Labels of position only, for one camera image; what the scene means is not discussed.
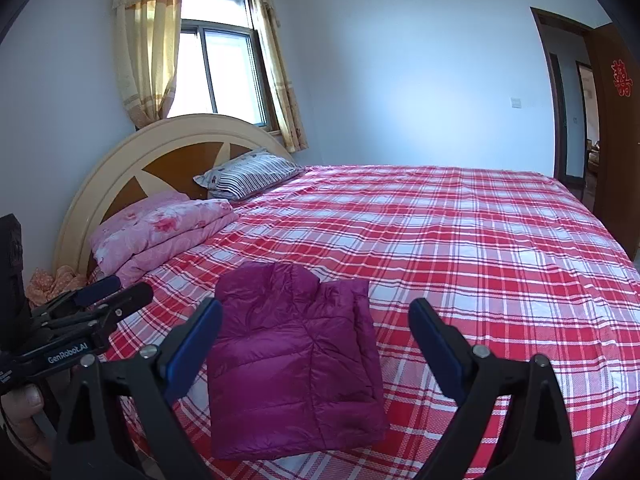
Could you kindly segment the person's left hand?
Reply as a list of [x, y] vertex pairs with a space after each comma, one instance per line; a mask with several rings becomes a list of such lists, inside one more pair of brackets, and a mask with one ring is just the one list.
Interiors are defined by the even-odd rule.
[[52, 462], [52, 451], [34, 417], [43, 410], [43, 395], [35, 385], [13, 390], [1, 397], [1, 420], [9, 439], [33, 463], [42, 467]]

